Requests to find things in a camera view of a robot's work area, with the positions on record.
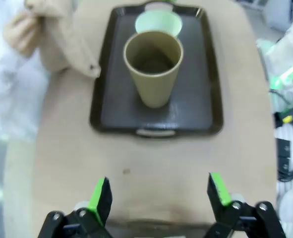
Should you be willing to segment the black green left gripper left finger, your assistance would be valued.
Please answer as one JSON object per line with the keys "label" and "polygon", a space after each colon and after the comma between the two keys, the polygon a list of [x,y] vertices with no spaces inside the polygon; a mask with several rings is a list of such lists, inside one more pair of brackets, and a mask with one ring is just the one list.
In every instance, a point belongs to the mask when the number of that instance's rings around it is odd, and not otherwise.
{"label": "black green left gripper left finger", "polygon": [[89,205],[68,215],[61,211],[47,214],[39,238],[110,238],[105,228],[113,201],[110,181],[99,179]]}

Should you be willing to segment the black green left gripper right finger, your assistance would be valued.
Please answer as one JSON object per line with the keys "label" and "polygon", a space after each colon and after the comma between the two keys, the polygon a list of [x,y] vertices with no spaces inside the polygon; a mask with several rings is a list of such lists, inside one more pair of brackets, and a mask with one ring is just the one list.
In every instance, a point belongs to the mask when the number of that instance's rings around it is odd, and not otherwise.
{"label": "black green left gripper right finger", "polygon": [[207,194],[213,209],[215,223],[206,238],[231,238],[235,232],[244,232],[249,238],[284,238],[279,217],[269,201],[250,206],[233,200],[219,173],[210,173]]}

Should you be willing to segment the person's right hand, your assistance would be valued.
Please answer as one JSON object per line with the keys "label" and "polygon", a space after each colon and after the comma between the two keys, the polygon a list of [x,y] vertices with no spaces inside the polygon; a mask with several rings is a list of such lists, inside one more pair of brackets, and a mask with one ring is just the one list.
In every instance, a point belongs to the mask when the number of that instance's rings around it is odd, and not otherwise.
{"label": "person's right hand", "polygon": [[20,55],[30,58],[39,45],[41,23],[29,11],[18,13],[3,29],[5,41]]}

